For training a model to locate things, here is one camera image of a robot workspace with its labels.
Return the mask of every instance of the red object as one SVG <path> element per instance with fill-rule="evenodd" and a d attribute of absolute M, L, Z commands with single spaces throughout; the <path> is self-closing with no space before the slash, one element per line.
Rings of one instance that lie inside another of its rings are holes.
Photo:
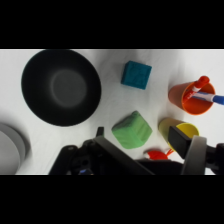
<path fill-rule="evenodd" d="M 172 149 L 169 150 L 169 152 L 166 154 L 167 156 L 171 155 L 174 151 Z"/>
<path fill-rule="evenodd" d="M 201 88 L 207 85 L 210 79 L 207 76 L 202 76 L 197 82 L 195 82 L 194 87 L 191 91 L 187 92 L 183 98 L 183 103 L 186 103 L 195 93 L 199 92 Z"/>
<path fill-rule="evenodd" d="M 168 157 L 163 152 L 151 151 L 148 152 L 149 158 L 152 160 L 168 160 Z"/>

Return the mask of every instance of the green cube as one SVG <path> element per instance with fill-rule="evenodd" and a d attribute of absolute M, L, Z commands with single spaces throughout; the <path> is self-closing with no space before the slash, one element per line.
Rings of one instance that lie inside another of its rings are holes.
<path fill-rule="evenodd" d="M 152 129 L 141 114 L 136 111 L 124 121 L 115 125 L 112 132 L 125 149 L 135 149 L 148 141 Z"/>

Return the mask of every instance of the orange cup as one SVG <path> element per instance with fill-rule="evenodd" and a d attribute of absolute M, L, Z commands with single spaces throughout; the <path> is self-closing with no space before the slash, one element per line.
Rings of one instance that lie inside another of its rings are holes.
<path fill-rule="evenodd" d="M 191 90 L 194 84 L 195 82 L 174 86 L 169 92 L 169 100 L 171 103 L 191 115 L 201 115 L 207 112 L 212 107 L 213 103 L 191 98 L 183 104 L 185 93 Z M 200 92 L 215 94 L 215 89 L 212 84 L 208 83 L 200 90 Z"/>

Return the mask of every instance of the white table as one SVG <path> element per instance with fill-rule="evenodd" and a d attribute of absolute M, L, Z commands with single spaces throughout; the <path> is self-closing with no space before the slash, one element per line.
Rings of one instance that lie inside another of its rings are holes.
<path fill-rule="evenodd" d="M 97 69 L 102 82 L 102 100 L 95 114 L 73 127 L 56 127 L 36 117 L 26 105 L 21 91 L 21 76 L 29 59 L 41 50 L 0 49 L 0 122 L 16 129 L 26 139 L 27 158 L 18 175 L 46 175 L 60 150 L 66 145 L 80 147 L 95 137 L 99 126 L 105 137 L 133 159 L 143 152 L 169 148 L 158 131 L 159 121 L 173 117 L 195 124 L 208 144 L 224 142 L 222 120 L 224 107 L 214 105 L 202 116 L 184 113 L 168 101 L 170 87 L 208 75 L 217 93 L 224 94 L 224 50 L 150 50 L 150 49 L 75 49 Z M 129 60 L 153 67 L 145 91 L 120 84 L 125 63 Z M 138 110 L 153 129 L 148 142 L 141 148 L 125 150 L 112 135 L 111 128 L 121 119 Z M 173 160 L 182 161 L 177 154 Z"/>

